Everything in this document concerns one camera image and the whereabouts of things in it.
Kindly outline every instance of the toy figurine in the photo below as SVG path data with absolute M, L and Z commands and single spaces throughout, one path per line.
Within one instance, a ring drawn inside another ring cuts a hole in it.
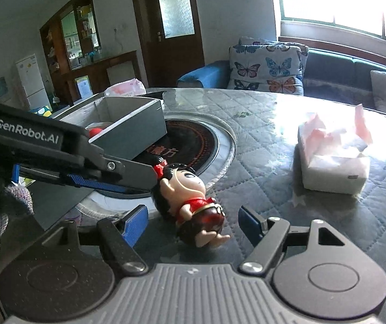
M 168 164 L 159 156 L 157 162 L 158 183 L 151 196 L 160 214 L 175 221 L 177 236 L 196 247 L 226 242 L 230 236 L 220 234 L 225 213 L 214 198 L 205 197 L 205 184 L 195 171 L 184 164 Z

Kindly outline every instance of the doll's foot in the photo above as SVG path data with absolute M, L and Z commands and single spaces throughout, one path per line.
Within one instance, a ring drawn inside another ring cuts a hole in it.
M 217 237 L 217 233 L 215 231 L 205 231 L 202 230 L 200 233 L 196 234 L 194 237 L 196 247 L 203 247 L 211 240 Z
M 209 245 L 212 248 L 216 248 L 216 247 L 219 247 L 220 245 L 223 245 L 230 238 L 231 238 L 230 235 L 217 234 L 217 236 L 209 242 Z

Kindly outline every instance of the blue armrest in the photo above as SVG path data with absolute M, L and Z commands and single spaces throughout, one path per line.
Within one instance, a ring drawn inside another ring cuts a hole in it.
M 229 61 L 216 61 L 180 77 L 177 87 L 226 89 L 230 73 Z

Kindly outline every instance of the couch backrest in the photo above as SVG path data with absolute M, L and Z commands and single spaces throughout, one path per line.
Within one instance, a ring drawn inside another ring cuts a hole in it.
M 372 91 L 371 70 L 386 72 L 386 66 L 337 52 L 310 49 L 304 78 Z

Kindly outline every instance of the red ball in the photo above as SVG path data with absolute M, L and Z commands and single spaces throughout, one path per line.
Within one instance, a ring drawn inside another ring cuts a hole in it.
M 89 136 L 90 136 L 90 138 L 92 138 L 93 136 L 95 136 L 95 135 L 101 133 L 102 131 L 103 131 L 103 129 L 101 129 L 101 128 L 94 128 L 94 129 L 91 129 L 91 130 L 89 131 Z

